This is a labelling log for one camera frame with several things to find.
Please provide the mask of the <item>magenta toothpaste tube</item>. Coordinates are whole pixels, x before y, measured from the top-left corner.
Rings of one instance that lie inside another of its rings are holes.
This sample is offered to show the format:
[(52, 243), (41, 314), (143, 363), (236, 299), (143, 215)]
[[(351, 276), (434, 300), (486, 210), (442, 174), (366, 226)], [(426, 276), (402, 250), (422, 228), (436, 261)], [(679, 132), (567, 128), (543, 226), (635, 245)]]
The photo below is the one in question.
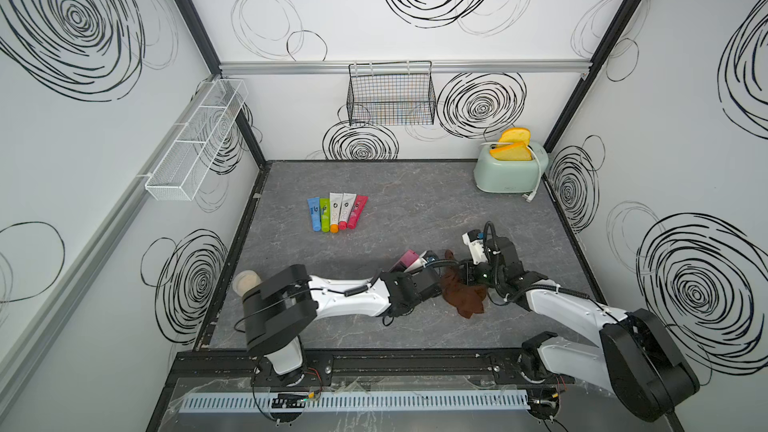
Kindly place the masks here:
[(398, 261), (390, 268), (390, 272), (405, 272), (412, 264), (418, 261), (419, 254), (413, 250), (407, 250)]

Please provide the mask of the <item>brown cloth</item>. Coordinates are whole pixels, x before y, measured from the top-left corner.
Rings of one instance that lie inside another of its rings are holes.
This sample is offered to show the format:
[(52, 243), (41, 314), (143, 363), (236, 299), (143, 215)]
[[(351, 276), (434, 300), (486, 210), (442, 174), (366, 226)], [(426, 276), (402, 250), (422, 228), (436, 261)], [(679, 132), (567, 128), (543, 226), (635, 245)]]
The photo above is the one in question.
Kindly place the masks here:
[(468, 284), (472, 266), (470, 259), (449, 265), (443, 269), (440, 279), (443, 299), (466, 319), (485, 312), (484, 300), (488, 295), (485, 285)]

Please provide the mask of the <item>crimson pink toothpaste tube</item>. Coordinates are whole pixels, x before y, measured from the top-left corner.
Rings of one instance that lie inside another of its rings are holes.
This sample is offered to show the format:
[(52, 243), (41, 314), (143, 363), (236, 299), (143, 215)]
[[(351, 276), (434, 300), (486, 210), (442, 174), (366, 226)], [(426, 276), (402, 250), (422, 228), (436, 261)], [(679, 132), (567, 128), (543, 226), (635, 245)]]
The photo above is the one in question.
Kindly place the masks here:
[(359, 219), (364, 211), (364, 208), (368, 202), (368, 197), (364, 195), (357, 195), (353, 203), (350, 215), (347, 220), (347, 228), (355, 229)]

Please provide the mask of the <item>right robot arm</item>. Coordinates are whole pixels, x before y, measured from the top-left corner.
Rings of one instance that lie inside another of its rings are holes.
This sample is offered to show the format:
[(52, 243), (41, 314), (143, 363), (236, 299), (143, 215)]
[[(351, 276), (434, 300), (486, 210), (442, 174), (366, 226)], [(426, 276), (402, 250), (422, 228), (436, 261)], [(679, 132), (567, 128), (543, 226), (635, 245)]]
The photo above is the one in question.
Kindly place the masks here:
[(542, 332), (525, 341), (516, 368), (527, 382), (570, 376), (613, 393), (646, 422), (673, 412), (700, 390), (696, 373), (654, 313), (599, 303), (525, 269), (512, 241), (490, 230), (471, 230), (462, 241), (471, 254), (469, 284), (495, 291), (500, 306), (515, 304), (548, 317), (586, 340)]

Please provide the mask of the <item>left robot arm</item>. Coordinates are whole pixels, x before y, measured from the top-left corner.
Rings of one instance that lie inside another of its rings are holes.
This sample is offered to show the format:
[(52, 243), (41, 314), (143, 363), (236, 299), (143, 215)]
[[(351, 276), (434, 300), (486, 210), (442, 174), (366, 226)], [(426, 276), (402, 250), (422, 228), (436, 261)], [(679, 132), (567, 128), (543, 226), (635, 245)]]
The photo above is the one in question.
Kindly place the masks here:
[(267, 359), (280, 376), (304, 366), (300, 335), (313, 322), (357, 315), (387, 321), (441, 294), (434, 266), (379, 272), (369, 279), (332, 280), (295, 264), (266, 280), (244, 270), (232, 280), (232, 289), (243, 308), (235, 329), (245, 335), (248, 355)]

